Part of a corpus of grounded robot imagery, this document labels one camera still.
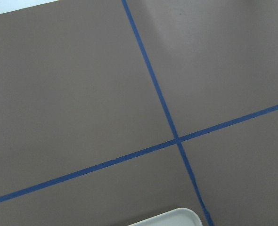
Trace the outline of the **white plastic tray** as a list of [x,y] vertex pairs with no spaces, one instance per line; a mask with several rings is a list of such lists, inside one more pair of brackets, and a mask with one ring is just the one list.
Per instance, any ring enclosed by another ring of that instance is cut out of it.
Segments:
[[157,216],[130,224],[130,226],[202,226],[199,216],[187,208],[177,208]]

